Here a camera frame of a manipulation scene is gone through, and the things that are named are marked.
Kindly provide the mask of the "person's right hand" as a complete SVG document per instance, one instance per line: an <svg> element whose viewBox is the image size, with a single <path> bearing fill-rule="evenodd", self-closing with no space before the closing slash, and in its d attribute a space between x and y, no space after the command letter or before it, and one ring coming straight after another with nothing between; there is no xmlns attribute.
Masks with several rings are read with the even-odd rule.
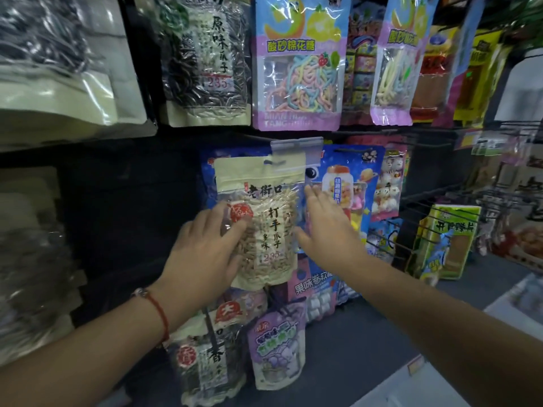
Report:
<svg viewBox="0 0 543 407"><path fill-rule="evenodd" d="M315 185L304 187L310 229L316 236L318 267L355 284L361 280L364 248L350 220L332 198Z"/></svg>

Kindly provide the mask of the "beige bag of pale seeds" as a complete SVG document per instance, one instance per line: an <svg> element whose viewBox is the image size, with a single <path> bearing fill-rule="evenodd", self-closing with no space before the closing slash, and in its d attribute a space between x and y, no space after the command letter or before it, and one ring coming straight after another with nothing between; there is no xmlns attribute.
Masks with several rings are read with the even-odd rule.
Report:
<svg viewBox="0 0 543 407"><path fill-rule="evenodd" d="M298 260L293 230L301 219L305 170L304 151L215 159L217 200L229 207L227 228L250 218L234 250L243 260L232 287L256 291L290 279Z"/></svg>

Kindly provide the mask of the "person's left forearm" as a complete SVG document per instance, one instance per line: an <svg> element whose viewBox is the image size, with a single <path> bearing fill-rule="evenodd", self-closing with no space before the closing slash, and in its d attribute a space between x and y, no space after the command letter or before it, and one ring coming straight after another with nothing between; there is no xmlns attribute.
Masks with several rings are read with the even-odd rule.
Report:
<svg viewBox="0 0 543 407"><path fill-rule="evenodd" d="M168 320L150 292L0 368L0 407L89 407L152 348Z"/></svg>

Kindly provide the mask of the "blue bag of white marshmallows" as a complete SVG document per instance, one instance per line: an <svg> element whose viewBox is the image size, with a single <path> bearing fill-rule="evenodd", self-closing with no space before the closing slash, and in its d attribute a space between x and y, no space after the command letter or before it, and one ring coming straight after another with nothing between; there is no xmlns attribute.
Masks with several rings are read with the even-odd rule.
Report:
<svg viewBox="0 0 543 407"><path fill-rule="evenodd" d="M298 254L297 268L287 282L287 299L305 299L307 323L320 321L332 315L336 307L359 297L337 276L322 270L307 255Z"/></svg>

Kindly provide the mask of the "clear bag with red badge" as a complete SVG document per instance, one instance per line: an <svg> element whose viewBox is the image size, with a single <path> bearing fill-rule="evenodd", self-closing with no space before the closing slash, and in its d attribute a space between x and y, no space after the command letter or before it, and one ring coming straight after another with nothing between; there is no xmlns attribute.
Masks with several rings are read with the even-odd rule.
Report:
<svg viewBox="0 0 543 407"><path fill-rule="evenodd" d="M268 297L264 289L248 291L230 287L219 299L218 307L210 314L214 328L233 324L245 326L268 310Z"/></svg>

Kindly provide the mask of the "dark blue snack bag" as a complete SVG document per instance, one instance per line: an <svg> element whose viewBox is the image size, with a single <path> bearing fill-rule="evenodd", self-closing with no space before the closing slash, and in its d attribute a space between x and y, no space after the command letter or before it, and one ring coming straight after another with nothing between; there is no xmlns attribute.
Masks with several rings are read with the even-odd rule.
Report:
<svg viewBox="0 0 543 407"><path fill-rule="evenodd" d="M261 157L271 154L270 146L245 146L233 148L205 148L200 150L200 199L202 206L212 209L216 204L217 188L214 161L225 157Z"/></svg>

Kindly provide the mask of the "blue toy candy bag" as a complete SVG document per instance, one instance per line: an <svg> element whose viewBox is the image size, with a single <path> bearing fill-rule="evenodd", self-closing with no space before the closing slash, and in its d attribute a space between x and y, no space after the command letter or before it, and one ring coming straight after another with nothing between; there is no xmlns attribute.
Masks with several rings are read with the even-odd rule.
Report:
<svg viewBox="0 0 543 407"><path fill-rule="evenodd" d="M306 169L309 183L333 198L363 243L384 155L381 145L325 144L319 166Z"/></svg>

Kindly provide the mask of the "light blue cartoon candy bag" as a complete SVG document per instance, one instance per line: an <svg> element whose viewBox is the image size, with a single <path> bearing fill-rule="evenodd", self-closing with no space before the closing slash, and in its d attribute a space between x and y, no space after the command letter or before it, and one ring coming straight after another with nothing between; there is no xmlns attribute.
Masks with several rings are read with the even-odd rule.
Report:
<svg viewBox="0 0 543 407"><path fill-rule="evenodd" d="M365 244L367 253L392 264L396 255L395 242L403 221L402 218L389 218L371 222Z"/></svg>

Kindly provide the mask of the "clear plastic price tag holder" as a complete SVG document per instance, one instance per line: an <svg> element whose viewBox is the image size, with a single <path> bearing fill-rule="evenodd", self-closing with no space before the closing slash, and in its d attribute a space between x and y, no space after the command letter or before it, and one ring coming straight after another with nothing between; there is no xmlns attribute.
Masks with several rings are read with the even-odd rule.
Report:
<svg viewBox="0 0 543 407"><path fill-rule="evenodd" d="M266 162L278 171L318 168L323 155L323 137L273 140L272 154Z"/></svg>

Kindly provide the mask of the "seed bag with red label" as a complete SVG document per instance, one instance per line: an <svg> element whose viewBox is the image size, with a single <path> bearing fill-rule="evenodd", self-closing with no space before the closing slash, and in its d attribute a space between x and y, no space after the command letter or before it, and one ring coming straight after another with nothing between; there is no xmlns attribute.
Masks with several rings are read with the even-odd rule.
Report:
<svg viewBox="0 0 543 407"><path fill-rule="evenodd" d="M213 407L246 383L243 326L214 328L209 313L195 315L165 344L184 407Z"/></svg>

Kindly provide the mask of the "green snack packet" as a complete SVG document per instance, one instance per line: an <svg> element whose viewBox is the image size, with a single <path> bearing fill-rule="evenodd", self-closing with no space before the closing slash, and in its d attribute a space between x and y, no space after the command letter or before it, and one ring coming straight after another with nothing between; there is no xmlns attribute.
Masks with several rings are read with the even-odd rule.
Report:
<svg viewBox="0 0 543 407"><path fill-rule="evenodd" d="M436 286L461 278L481 214L479 205L433 204L419 221L406 272Z"/></svg>

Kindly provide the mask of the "pink bag of yellow marshmallows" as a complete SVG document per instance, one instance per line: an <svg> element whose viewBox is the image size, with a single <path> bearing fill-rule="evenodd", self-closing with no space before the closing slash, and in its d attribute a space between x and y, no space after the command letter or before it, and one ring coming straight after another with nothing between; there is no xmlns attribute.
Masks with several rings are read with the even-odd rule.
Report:
<svg viewBox="0 0 543 407"><path fill-rule="evenodd" d="M439 0L388 0L377 41L370 116L377 126L411 126L411 104Z"/></svg>

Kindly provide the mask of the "blurred bags of dark seeds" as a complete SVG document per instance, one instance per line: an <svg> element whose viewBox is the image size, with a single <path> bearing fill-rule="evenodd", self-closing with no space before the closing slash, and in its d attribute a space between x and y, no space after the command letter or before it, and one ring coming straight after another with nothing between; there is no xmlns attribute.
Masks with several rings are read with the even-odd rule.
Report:
<svg viewBox="0 0 543 407"><path fill-rule="evenodd" d="M87 279L61 203L52 166L0 169L0 367L74 330Z"/></svg>

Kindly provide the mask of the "blurred hanging snack packets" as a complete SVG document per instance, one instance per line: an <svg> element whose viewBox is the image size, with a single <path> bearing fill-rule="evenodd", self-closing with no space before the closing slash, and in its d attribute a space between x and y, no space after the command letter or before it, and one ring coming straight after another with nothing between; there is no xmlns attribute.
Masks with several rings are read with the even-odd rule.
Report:
<svg viewBox="0 0 543 407"><path fill-rule="evenodd" d="M469 148L475 161L458 195L481 206L475 251L543 276L543 120L501 122Z"/></svg>

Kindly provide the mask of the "large clear bag of seeds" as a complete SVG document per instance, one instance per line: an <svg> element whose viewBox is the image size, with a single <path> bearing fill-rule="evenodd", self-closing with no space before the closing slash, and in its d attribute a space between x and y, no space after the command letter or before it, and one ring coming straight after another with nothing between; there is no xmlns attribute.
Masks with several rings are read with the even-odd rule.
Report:
<svg viewBox="0 0 543 407"><path fill-rule="evenodd" d="M0 153L157 131L119 0L0 0Z"/></svg>

